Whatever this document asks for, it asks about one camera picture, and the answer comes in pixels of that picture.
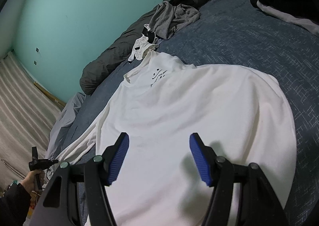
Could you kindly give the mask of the person's left hand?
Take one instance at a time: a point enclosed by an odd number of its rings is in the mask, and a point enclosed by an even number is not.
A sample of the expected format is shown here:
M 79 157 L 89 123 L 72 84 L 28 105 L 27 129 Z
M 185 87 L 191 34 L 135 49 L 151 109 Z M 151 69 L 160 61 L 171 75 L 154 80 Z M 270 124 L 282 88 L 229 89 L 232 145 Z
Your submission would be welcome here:
M 44 176 L 45 172 L 42 170 L 33 170 L 29 171 L 27 176 L 20 181 L 20 184 L 24 187 L 24 189 L 30 194 L 35 190 L 35 186 L 37 186 L 36 175 L 39 176 L 40 185 L 44 184 Z

